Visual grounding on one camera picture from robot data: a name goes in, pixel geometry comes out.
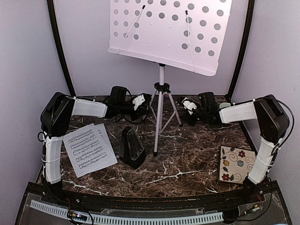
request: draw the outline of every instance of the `music score paper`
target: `music score paper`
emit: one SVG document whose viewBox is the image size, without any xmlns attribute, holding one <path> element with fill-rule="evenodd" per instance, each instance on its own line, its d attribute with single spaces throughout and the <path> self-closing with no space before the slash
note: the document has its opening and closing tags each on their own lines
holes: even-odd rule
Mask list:
<svg viewBox="0 0 300 225">
<path fill-rule="evenodd" d="M 63 142 L 77 177 L 117 163 L 107 133 L 103 131 L 105 127 L 98 129 L 90 124 L 64 136 Z"/>
</svg>

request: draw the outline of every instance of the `music stand pole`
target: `music stand pole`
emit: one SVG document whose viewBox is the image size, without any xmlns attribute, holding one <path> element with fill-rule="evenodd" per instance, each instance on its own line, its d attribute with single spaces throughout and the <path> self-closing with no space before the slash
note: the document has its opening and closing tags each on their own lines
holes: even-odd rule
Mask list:
<svg viewBox="0 0 300 225">
<path fill-rule="evenodd" d="M 176 115 L 179 126 L 182 127 L 182 123 L 180 121 L 176 105 L 174 103 L 173 97 L 171 95 L 170 91 L 170 85 L 168 83 L 165 83 L 165 64 L 159 64 L 159 83 L 156 83 L 154 85 L 155 91 L 152 95 L 151 101 L 150 101 L 150 108 L 156 118 L 156 131 L 155 131 L 155 144 L 154 144 L 154 152 L 153 156 L 156 157 L 158 155 L 158 137 L 159 134 L 161 134 L 164 129 L 168 126 L 168 124 L 171 122 L 172 118 Z M 155 112 L 152 108 L 153 99 L 158 92 L 158 107 L 157 107 L 157 117 L 155 115 Z M 171 101 L 172 107 L 173 107 L 173 114 L 163 127 L 163 108 L 164 108 L 164 93 L 167 93 L 169 96 L 169 99 Z"/>
</svg>

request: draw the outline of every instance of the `music stand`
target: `music stand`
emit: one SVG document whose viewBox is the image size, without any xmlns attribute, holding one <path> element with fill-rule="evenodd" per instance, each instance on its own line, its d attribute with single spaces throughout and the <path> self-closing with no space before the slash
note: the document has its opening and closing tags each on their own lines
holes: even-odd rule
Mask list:
<svg viewBox="0 0 300 225">
<path fill-rule="evenodd" d="M 182 68 L 206 76 L 218 69 L 232 0 L 111 0 L 111 39 L 108 52 L 160 64 L 160 82 L 154 156 L 158 136 L 177 113 L 165 83 L 165 65 Z M 168 93 L 174 113 L 162 127 L 164 93 Z"/>
</svg>

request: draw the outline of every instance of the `lavender wall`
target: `lavender wall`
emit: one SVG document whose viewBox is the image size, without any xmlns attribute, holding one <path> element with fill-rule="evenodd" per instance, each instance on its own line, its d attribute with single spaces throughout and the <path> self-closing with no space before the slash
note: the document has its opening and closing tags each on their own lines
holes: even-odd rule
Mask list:
<svg viewBox="0 0 300 225">
<path fill-rule="evenodd" d="M 278 154 L 271 177 L 277 179 L 295 224 L 300 223 L 300 1 L 257 1 L 253 28 L 236 102 L 274 94 L 288 104 L 296 118 L 295 131 Z M 259 147 L 256 122 L 246 123 Z"/>
<path fill-rule="evenodd" d="M 61 38 L 78 95 L 107 95 L 115 85 L 133 94 L 152 93 L 159 81 L 157 64 L 107 52 L 110 0 L 55 1 Z M 167 67 L 165 81 L 173 94 L 227 93 L 243 33 L 248 0 L 234 0 L 219 68 L 214 77 Z"/>
<path fill-rule="evenodd" d="M 0 1 L 0 224 L 14 224 L 41 167 L 39 116 L 67 93 L 45 0 Z"/>
</svg>

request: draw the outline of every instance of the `decorative tile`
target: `decorative tile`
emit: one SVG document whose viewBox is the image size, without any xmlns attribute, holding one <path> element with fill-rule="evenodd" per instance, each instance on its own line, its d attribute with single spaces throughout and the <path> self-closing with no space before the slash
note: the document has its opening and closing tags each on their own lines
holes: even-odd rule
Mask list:
<svg viewBox="0 0 300 225">
<path fill-rule="evenodd" d="M 229 146 L 220 148 L 219 181 L 243 184 L 254 165 L 254 151 Z"/>
</svg>

